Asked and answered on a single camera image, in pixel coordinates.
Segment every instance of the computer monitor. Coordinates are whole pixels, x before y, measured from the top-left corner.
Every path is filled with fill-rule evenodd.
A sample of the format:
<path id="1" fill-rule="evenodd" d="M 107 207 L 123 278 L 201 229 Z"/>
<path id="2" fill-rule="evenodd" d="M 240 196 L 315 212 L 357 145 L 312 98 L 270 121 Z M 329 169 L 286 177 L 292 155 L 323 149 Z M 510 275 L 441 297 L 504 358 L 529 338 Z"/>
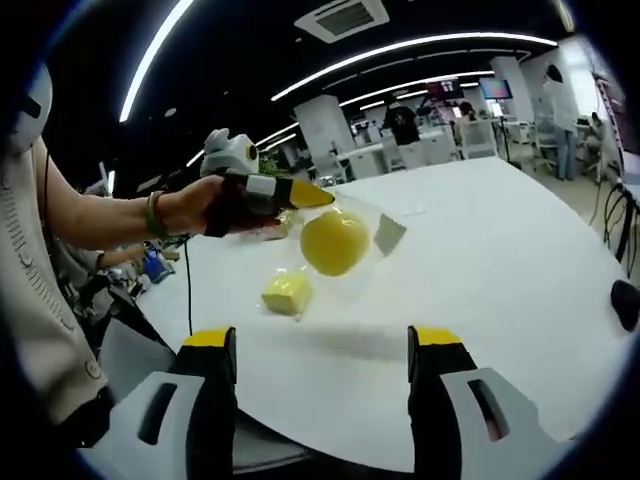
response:
<path id="1" fill-rule="evenodd" d="M 464 92 L 460 88 L 460 81 L 457 79 L 441 80 L 427 85 L 429 96 L 436 101 L 455 100 L 464 98 Z"/>
<path id="2" fill-rule="evenodd" d="M 486 100 L 506 100 L 513 98 L 509 83 L 501 78 L 481 78 L 480 89 Z"/>

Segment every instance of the yellow sponge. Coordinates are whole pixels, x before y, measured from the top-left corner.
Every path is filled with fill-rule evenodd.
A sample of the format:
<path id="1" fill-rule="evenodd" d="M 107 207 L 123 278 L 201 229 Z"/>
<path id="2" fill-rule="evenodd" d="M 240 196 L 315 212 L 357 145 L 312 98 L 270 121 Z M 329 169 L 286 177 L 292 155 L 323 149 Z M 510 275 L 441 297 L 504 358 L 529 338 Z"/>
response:
<path id="1" fill-rule="evenodd" d="M 302 272 L 279 273 L 262 292 L 269 310 L 283 315 L 301 313 L 311 298 L 311 285 Z"/>

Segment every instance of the yellow ball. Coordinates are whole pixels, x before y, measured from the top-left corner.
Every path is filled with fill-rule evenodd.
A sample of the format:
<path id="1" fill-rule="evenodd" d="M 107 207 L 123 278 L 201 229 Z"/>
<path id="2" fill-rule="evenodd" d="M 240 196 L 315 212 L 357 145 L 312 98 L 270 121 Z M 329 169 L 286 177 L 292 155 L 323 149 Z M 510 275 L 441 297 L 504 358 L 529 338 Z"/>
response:
<path id="1" fill-rule="evenodd" d="M 333 210 L 302 229 L 304 258 L 322 275 L 338 277 L 351 270 L 369 248 L 369 230 L 353 213 Z"/>

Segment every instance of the wrist bracelet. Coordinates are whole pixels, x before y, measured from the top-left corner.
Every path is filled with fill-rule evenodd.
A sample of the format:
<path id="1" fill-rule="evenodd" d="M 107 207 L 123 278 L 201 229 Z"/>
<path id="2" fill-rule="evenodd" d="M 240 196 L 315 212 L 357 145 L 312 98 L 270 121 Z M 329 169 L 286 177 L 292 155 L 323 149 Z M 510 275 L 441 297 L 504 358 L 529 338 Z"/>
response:
<path id="1" fill-rule="evenodd" d="M 163 193 L 163 191 L 159 190 L 149 195 L 149 198 L 147 199 L 147 206 L 145 208 L 145 217 L 147 219 L 147 228 L 149 229 L 149 232 L 162 240 L 169 237 L 167 228 L 156 216 L 156 204 L 158 203 L 160 195 Z"/>

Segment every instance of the white table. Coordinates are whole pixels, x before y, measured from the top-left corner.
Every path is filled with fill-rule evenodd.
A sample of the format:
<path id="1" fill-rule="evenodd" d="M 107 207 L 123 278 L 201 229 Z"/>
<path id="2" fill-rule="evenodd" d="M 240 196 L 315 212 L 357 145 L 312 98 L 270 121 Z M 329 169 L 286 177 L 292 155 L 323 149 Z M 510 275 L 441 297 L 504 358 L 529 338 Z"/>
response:
<path id="1" fill-rule="evenodd" d="M 444 136 L 444 132 L 442 130 L 429 130 L 427 132 L 420 133 L 420 140 L 435 140 L 442 136 Z M 337 156 L 338 161 L 349 160 L 352 158 L 356 158 L 360 155 L 366 155 L 368 153 L 381 152 L 384 150 L 384 145 L 382 142 L 371 143 L 369 145 L 365 145 L 364 147 L 356 148 L 355 150 L 350 150 L 348 152 L 343 152 Z"/>
<path id="2" fill-rule="evenodd" d="M 265 313 L 260 292 L 286 241 L 189 243 L 196 329 L 237 327 L 239 407 L 314 450 L 410 472 L 406 327 L 444 326 L 539 408 L 558 440 L 584 431 L 632 336 L 609 304 L 621 267 L 544 187 L 497 158 L 356 181 L 342 192 L 408 227 L 354 303 L 322 291 L 299 323 Z M 188 335 L 186 274 L 139 305 L 177 349 Z"/>

